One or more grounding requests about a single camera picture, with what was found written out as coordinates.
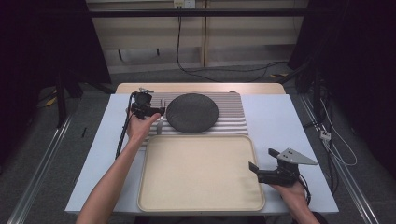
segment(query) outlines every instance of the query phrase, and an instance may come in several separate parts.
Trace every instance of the white cable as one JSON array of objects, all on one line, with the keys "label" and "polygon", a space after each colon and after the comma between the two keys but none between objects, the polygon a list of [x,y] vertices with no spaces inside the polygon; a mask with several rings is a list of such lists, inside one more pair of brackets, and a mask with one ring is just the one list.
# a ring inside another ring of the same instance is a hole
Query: white cable
[{"label": "white cable", "polygon": [[322,103],[322,105],[323,105],[324,112],[326,113],[327,119],[329,120],[329,123],[330,123],[330,125],[332,126],[332,129],[333,129],[334,132],[341,138],[341,140],[346,144],[346,146],[349,148],[350,152],[352,153],[353,157],[355,158],[355,162],[354,162],[354,163],[347,163],[347,162],[344,162],[344,160],[343,160],[342,158],[337,157],[337,156],[334,154],[334,152],[330,149],[329,141],[328,141],[328,140],[323,140],[323,143],[324,143],[326,149],[327,149],[328,151],[330,151],[330,152],[334,155],[334,157],[335,157],[338,161],[340,161],[341,163],[343,163],[344,165],[353,166],[353,165],[358,164],[358,158],[356,157],[356,155],[355,155],[355,153],[353,152],[352,148],[351,148],[351,147],[349,146],[349,144],[344,140],[344,138],[341,137],[341,135],[337,132],[337,130],[335,130],[334,126],[332,125],[332,121],[331,121],[331,119],[330,119],[329,113],[327,112],[326,105],[323,103],[323,101],[322,101],[321,99],[320,99],[320,101],[321,101],[321,103]]}]

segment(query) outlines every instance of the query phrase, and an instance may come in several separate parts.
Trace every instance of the tray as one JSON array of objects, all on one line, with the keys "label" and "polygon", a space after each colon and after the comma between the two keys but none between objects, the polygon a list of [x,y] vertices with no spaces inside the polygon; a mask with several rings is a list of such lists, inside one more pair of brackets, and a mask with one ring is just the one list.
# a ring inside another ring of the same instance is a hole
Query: tray
[{"label": "tray", "polygon": [[138,206],[146,212],[258,211],[262,186],[245,135],[157,135],[146,149]]}]

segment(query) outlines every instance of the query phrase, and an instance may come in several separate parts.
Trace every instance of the dark floor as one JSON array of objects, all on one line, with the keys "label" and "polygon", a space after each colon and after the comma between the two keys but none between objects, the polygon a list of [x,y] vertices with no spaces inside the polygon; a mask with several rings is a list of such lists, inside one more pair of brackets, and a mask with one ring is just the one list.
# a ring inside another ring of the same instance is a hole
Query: dark floor
[{"label": "dark floor", "polygon": [[[241,68],[257,68],[258,66],[238,66]],[[259,78],[258,82],[271,82],[270,74],[289,72],[287,67],[273,67],[268,73]],[[263,74],[262,70],[257,74],[230,74],[230,72],[212,71],[205,74],[216,80],[228,82],[250,81]],[[138,73],[130,75],[113,75],[113,84],[106,85],[115,89],[121,82],[153,82],[153,81],[203,81],[199,77],[186,77],[180,71],[157,71]],[[64,140],[54,155],[50,168],[40,185],[35,200],[31,204],[24,223],[74,223],[76,216],[67,214],[64,209],[73,190],[79,171],[85,161],[91,147],[96,130],[100,124],[109,95],[105,94],[87,84],[80,84],[84,90],[81,99],[68,98],[66,100],[69,110],[76,106],[70,126],[65,133]],[[285,90],[290,95],[302,125],[311,122],[302,99],[310,99],[310,93],[301,95],[296,93],[293,81],[285,84]],[[347,118],[337,106],[336,100],[332,99],[332,121],[335,129],[350,145],[358,158],[358,164],[348,167],[354,177],[361,193],[365,196],[368,204],[373,208],[378,222],[393,223],[396,219],[396,181],[376,161],[367,148],[363,139],[360,139],[349,126]],[[57,124],[57,107],[37,106],[34,119],[23,135],[21,143],[15,153],[9,158],[0,175],[0,223],[7,223],[15,209],[30,179],[35,173],[48,145],[55,134]],[[327,153],[319,142],[315,127],[306,128],[307,137],[314,149],[323,173],[331,184],[330,171],[328,167]],[[353,161],[349,149],[345,143],[333,135],[333,142],[340,151],[345,161]],[[353,198],[354,192],[347,189],[343,179],[339,178],[339,186],[334,193],[334,199],[340,209],[338,214],[325,215],[329,223],[370,223],[364,220],[361,211],[356,206]],[[288,216],[268,217],[268,223],[290,223]],[[134,217],[114,216],[110,223],[134,223]],[[247,223],[245,217],[154,217],[150,223]]]}]

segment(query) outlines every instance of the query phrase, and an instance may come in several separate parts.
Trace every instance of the striped cloth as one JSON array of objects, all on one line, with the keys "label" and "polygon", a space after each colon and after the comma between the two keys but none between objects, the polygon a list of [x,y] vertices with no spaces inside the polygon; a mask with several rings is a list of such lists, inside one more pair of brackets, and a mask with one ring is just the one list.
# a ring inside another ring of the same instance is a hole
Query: striped cloth
[{"label": "striped cloth", "polygon": [[[236,92],[196,92],[212,99],[219,109],[219,118],[216,124],[203,133],[198,134],[248,134],[248,126],[245,119],[244,108],[242,107],[241,96]],[[172,100],[185,93],[151,93],[151,107],[160,107],[161,99],[165,100],[168,106]],[[157,134],[157,122],[154,122],[143,145],[146,145],[149,138]],[[176,131],[166,120],[166,113],[163,116],[163,134],[186,134]]]}]

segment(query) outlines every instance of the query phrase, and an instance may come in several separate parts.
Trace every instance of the person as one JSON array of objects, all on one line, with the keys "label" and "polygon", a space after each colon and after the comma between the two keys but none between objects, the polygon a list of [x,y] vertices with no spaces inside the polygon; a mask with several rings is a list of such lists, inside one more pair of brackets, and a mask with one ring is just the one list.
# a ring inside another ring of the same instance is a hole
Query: person
[{"label": "person", "polygon": [[[131,116],[127,129],[129,140],[121,154],[93,188],[78,215],[77,224],[107,223],[120,197],[137,150],[148,136],[151,124],[161,115],[154,114],[147,119]],[[290,188],[277,185],[272,187],[280,193],[294,220],[301,224],[319,223],[306,204],[304,188],[300,183],[296,182]]]}]

